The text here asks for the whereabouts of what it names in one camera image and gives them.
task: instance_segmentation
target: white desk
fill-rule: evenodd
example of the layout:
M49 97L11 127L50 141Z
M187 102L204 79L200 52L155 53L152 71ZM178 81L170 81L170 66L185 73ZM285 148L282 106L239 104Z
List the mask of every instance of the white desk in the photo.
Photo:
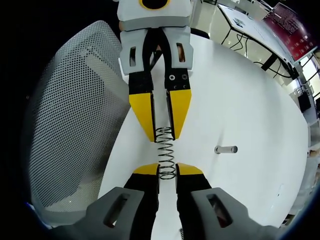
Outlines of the white desk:
M278 39L277 35L263 22L257 21L253 18L234 10L230 7L219 4L218 8L230 26L230 31L236 31L244 34L251 40L262 45L269 52L275 54L279 59L283 60L287 65L294 65L294 59L286 46Z
M308 126L295 102L261 68L211 40L192 35L192 99L179 139L176 162L200 168L211 186L243 203L261 225L279 227L291 209L306 166ZM162 58L152 70L156 126L169 126ZM214 152L237 145L238 153ZM123 187L134 169L157 162L130 110L105 169L99 197ZM152 239L180 239L175 180L161 180Z

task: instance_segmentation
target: gray mesh chair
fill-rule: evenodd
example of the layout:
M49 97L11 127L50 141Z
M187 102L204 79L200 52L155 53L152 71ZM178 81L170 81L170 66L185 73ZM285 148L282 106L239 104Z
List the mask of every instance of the gray mesh chair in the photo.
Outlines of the gray mesh chair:
M22 131L31 202L47 224L73 224L97 200L130 109L121 43L103 21L64 44L30 99Z

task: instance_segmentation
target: metal cylinder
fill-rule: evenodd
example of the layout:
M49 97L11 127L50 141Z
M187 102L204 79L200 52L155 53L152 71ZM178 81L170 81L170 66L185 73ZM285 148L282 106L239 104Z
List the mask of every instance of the metal cylinder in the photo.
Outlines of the metal cylinder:
M237 146L216 146L214 148L216 154L235 154L238 152Z

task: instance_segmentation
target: metal spring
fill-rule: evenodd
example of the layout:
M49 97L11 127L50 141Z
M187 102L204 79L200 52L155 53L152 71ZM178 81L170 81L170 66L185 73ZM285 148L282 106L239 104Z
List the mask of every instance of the metal spring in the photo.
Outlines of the metal spring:
M173 161L175 157L172 155L174 151L170 149L173 147L173 144L168 142L173 141L174 139L172 136L166 136L171 135L171 127L160 127L156 131L159 133L156 135L156 143L163 145L162 147L158 148L159 151L163 151L163 153L159 154L158 156L166 158L159 161L160 164L164 163L163 165L160 165L160 179L173 179L176 176L176 166L175 162Z

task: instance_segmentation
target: black table leg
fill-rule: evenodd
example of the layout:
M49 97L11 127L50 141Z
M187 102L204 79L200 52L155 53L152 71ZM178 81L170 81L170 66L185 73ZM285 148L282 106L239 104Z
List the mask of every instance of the black table leg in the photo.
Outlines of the black table leg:
M262 69L264 71L267 71L271 66L272 64L275 63L275 61L278 59L278 56L275 55L274 53L272 53L272 55L268 58L267 61L265 61L265 63L262 65Z
M229 29L227 35L226 35L225 38L223 39L221 45L224 44L224 42L225 42L225 40L227 39L227 37L229 37L230 32L231 32L231 28Z

